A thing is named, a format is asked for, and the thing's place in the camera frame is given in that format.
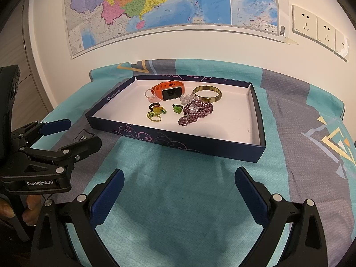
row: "finger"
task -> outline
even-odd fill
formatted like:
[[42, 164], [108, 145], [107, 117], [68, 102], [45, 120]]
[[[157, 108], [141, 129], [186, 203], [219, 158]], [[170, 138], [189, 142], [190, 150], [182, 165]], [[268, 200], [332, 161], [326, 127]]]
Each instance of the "finger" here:
[[41, 205], [37, 205], [33, 210], [30, 210], [28, 208], [22, 214], [22, 219], [24, 220], [25, 223], [35, 224], [40, 215], [40, 210], [41, 210]]
[[30, 210], [41, 204], [41, 195], [29, 195], [26, 199], [26, 204]]
[[3, 199], [0, 199], [0, 216], [6, 217], [6, 218], [13, 218], [15, 217], [15, 213], [8, 204]]

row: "blue gripper pad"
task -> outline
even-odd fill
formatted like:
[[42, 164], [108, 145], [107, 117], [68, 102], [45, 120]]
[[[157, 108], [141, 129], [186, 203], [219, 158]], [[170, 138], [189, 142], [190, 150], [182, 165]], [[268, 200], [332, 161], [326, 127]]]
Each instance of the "blue gripper pad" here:
[[104, 183], [106, 186], [90, 208], [89, 221], [93, 229], [95, 229], [97, 225], [104, 223], [123, 188], [124, 182], [125, 176], [123, 175], [123, 171], [116, 169]]
[[40, 134], [48, 136], [50, 134], [56, 134], [57, 132], [67, 131], [71, 127], [71, 121], [69, 119], [62, 119], [45, 123], [41, 129]]
[[255, 185], [261, 183], [253, 181], [247, 171], [243, 167], [240, 167], [235, 172], [235, 184], [255, 222], [262, 225], [263, 228], [267, 227], [269, 223], [268, 205]]

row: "ring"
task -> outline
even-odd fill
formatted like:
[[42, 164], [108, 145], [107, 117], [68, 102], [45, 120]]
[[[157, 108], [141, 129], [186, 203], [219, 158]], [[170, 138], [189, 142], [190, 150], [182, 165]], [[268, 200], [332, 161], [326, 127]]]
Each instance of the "ring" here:
[[154, 120], [154, 119], [152, 119], [152, 117], [149, 117], [150, 121], [153, 121], [153, 122], [160, 122], [161, 121], [161, 117], [159, 115], [153, 116], [153, 117], [158, 117], [159, 120]]
[[148, 108], [150, 109], [150, 111], [153, 110], [153, 107], [154, 107], [155, 105], [161, 106], [159, 103], [152, 103], [152, 104], [150, 104], [149, 107], [148, 107]]
[[157, 115], [157, 114], [155, 114], [153, 111], [149, 111], [148, 113], [147, 113], [147, 118], [150, 120], [150, 121], [153, 121], [153, 122], [160, 122], [161, 121], [161, 117], [159, 116], [159, 115]]
[[[216, 92], [218, 94], [218, 96], [214, 96], [214, 97], [202, 97], [202, 96], [199, 96], [197, 94], [197, 92], [202, 91], [202, 90], [210, 90], [210, 91]], [[210, 85], [202, 85], [202, 86], [198, 86], [198, 87], [194, 88], [193, 89], [193, 94], [195, 94], [197, 97], [199, 97], [200, 101], [210, 102], [210, 103], [219, 101], [221, 99], [222, 95], [223, 95], [219, 88], [214, 87], [214, 86], [210, 86]]]
[[152, 95], [152, 96], [147, 96], [147, 95], [146, 95], [147, 91], [149, 91], [149, 90], [151, 90], [151, 89], [147, 89], [147, 90], [145, 91], [145, 97], [148, 99], [148, 101], [149, 101], [149, 102], [160, 102], [161, 100], [160, 100], [155, 94]]
[[156, 114], [156, 115], [160, 115], [160, 114], [165, 114], [167, 113], [167, 110], [165, 110], [164, 107], [162, 107], [161, 105], [154, 105], [152, 107], [152, 111]]

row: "purple beaded bracelet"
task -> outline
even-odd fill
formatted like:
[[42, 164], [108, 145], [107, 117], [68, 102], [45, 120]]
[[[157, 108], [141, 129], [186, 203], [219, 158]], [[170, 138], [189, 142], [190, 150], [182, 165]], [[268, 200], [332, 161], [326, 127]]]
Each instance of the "purple beaded bracelet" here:
[[[199, 107], [198, 111], [196, 113], [191, 113], [190, 111], [190, 106], [194, 104], [197, 107]], [[184, 108], [183, 108], [184, 116], [182, 116], [178, 120], [178, 124], [182, 126], [187, 126], [188, 124], [192, 122], [196, 122], [198, 118], [207, 116], [212, 113], [212, 104], [210, 102], [202, 102], [200, 100], [194, 100], [190, 103], [188, 103]]]

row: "green gemstone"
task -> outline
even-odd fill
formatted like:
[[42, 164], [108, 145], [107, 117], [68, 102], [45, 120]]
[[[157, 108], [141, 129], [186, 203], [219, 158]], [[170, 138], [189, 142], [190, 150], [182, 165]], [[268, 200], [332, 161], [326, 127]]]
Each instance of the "green gemstone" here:
[[173, 106], [173, 111], [174, 111], [175, 113], [181, 113], [182, 110], [183, 110], [183, 108], [179, 107], [178, 105], [174, 105], [174, 106]]

